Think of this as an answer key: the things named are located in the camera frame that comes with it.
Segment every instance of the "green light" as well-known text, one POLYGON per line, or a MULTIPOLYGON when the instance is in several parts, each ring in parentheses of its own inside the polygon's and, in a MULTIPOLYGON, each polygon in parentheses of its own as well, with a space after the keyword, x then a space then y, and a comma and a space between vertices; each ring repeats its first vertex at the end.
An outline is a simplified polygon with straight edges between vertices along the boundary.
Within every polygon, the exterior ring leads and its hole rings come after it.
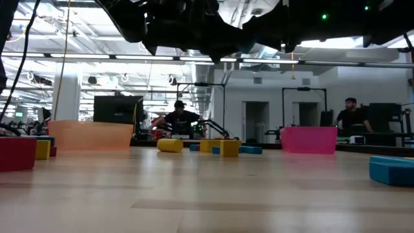
POLYGON ((322 15, 322 20, 327 20, 329 18, 329 14, 323 14, 322 15))

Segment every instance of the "pillar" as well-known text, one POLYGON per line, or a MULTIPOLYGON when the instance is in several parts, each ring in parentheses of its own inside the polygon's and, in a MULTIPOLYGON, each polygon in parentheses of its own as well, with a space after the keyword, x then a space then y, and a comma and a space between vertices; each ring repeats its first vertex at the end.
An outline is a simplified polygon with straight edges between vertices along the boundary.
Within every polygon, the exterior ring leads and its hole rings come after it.
POLYGON ((56 72, 53 85, 53 120, 78 120, 80 91, 82 86, 82 70, 78 64, 66 63, 62 79, 60 78, 62 63, 56 64, 56 72), (61 82, 59 102, 58 88, 61 82))
POLYGON ((16 107, 16 112, 14 113, 14 122, 20 122, 27 123, 27 107, 16 107))

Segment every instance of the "doorway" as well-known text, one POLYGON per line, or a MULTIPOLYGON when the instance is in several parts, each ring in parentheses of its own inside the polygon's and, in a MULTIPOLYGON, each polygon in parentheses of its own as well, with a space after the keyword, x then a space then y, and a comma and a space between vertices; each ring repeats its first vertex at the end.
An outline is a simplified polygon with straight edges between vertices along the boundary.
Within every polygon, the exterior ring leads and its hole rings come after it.
POLYGON ((269 125, 269 102, 243 102, 242 140, 268 143, 265 136, 269 125))
POLYGON ((292 122, 298 126, 319 126, 318 103, 294 102, 292 122))

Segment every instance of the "cap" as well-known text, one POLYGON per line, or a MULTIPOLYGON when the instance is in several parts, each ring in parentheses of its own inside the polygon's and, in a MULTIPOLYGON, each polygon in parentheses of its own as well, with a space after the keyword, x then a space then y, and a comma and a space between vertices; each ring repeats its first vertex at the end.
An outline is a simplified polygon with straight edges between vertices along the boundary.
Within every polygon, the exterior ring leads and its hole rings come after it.
POLYGON ((174 104, 174 107, 182 107, 184 108, 184 103, 181 100, 177 100, 174 104))

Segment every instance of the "blue foam block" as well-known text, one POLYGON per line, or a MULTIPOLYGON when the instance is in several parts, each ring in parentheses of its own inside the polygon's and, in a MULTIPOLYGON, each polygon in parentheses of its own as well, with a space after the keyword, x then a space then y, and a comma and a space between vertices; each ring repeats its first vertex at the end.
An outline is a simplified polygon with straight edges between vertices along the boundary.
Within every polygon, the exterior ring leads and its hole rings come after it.
POLYGON ((251 153, 256 155, 261 155, 263 153, 263 149, 257 146, 241 146, 241 148, 243 151, 242 153, 251 153))
POLYGON ((414 161, 410 159, 372 156, 369 177, 393 186, 414 186, 414 161))
POLYGON ((193 144, 189 146, 190 151, 200 151, 200 145, 193 144))
POLYGON ((219 146, 213 146, 213 154, 220 155, 220 147, 219 146))
POLYGON ((412 164, 414 165, 414 159, 405 159, 398 157, 386 157, 386 156, 371 156, 369 162, 379 163, 397 163, 397 164, 412 164))

